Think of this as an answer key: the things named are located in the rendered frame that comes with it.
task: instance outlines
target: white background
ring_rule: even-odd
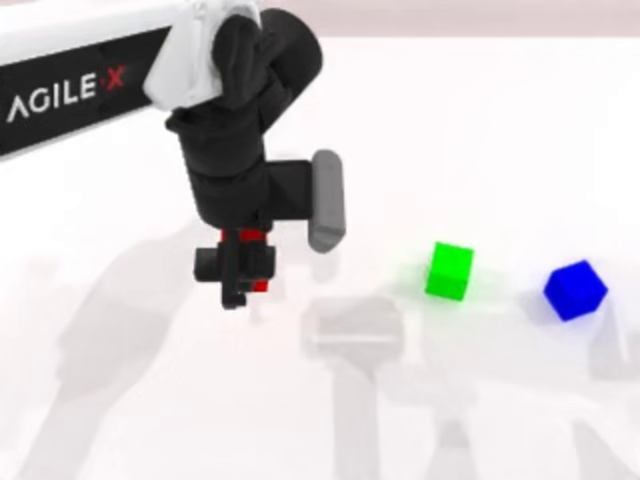
[[[348,235],[279,226],[245,310],[191,278],[165,114],[0,161],[0,478],[638,478],[640,41],[324,48],[267,142],[342,156]],[[476,249],[463,303],[422,293],[436,241]],[[583,258],[610,296],[563,324]]]

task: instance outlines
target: gray gripper part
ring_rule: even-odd
[[[318,253],[328,253],[347,231],[342,160],[330,150],[319,150],[311,160],[311,168],[313,216],[309,220],[309,245]]]

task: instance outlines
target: red letter x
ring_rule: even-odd
[[[107,73],[109,74],[109,84],[107,85],[107,92],[110,92],[116,87],[124,87],[122,83],[122,74],[124,73],[125,65],[119,65],[115,69],[108,68]]]

